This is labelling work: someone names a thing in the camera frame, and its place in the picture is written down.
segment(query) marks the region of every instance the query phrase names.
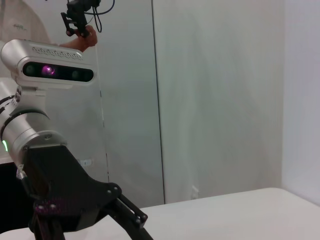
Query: wall outlet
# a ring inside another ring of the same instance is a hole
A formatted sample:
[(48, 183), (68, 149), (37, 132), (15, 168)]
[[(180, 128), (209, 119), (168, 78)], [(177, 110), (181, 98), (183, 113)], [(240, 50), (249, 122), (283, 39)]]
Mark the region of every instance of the wall outlet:
[(84, 159), (84, 160), (78, 160), (78, 162), (80, 163), (80, 165), (82, 166), (82, 167), (88, 167), (88, 166), (91, 166), (92, 165), (92, 159), (91, 158), (89, 158), (89, 159)]
[(192, 186), (191, 200), (195, 200), (199, 198), (200, 198), (199, 189), (196, 188), (195, 186)]

